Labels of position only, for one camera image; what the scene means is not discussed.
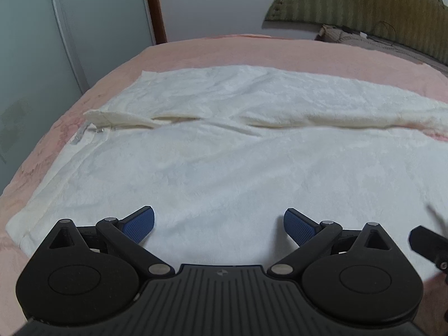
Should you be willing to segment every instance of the wooden door frame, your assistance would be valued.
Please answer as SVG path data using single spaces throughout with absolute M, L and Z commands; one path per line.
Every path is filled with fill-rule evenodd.
M 148 0 L 149 14 L 151 15 L 152 28 L 154 31 L 155 43 L 163 44 L 167 42 L 164 20 L 160 0 Z

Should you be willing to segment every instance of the triangular cutout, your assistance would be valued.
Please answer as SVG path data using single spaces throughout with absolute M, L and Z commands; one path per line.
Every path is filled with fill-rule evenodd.
M 376 230 L 370 231 L 369 239 L 366 243 L 366 248 L 379 249 L 379 250 L 389 250 L 390 248 L 385 243 L 385 241 L 380 236 L 379 232 Z
M 59 230 L 58 234 L 55 236 L 50 249 L 66 248 L 68 246 L 73 246 L 75 243 L 70 236 L 70 232 L 67 228 L 62 228 Z

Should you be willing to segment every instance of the white cloth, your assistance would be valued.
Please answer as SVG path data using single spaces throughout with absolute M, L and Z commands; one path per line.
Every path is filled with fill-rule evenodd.
M 398 88 L 271 68 L 144 73 L 87 114 L 131 128 L 88 129 L 65 146 L 6 230 L 31 255 L 58 219 L 87 226 L 151 205 L 142 245 L 175 268 L 266 267 L 295 248 L 281 222 L 294 207 L 347 229 L 379 222 L 426 279 L 435 268 L 407 237 L 437 229 L 427 203 L 448 214 L 448 144 L 390 126 L 443 133 L 447 113 Z M 172 123 L 180 117 L 201 120 Z

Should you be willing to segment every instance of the striped upholstered headboard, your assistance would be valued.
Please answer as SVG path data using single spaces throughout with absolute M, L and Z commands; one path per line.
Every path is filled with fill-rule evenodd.
M 448 64 L 448 7 L 442 0 L 275 0 L 265 20 L 347 26 Z

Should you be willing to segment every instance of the bed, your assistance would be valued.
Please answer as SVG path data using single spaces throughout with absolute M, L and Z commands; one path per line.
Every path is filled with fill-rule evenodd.
M 239 35 L 175 42 L 146 49 L 101 79 L 55 122 L 0 197 L 0 335 L 11 334 L 25 321 L 14 287 L 28 258 L 5 232 L 6 223 L 27 204 L 60 151 L 84 124 L 83 113 L 107 103 L 135 82 L 142 71 L 164 72 L 227 65 L 271 67 L 357 79 L 409 90 L 448 103 L 448 79 L 439 71 L 426 64 L 353 46 Z M 441 274 L 426 280 L 425 297 L 416 323 L 430 335 L 443 335 L 448 330 L 443 322 L 443 313 L 447 309 L 446 294 Z

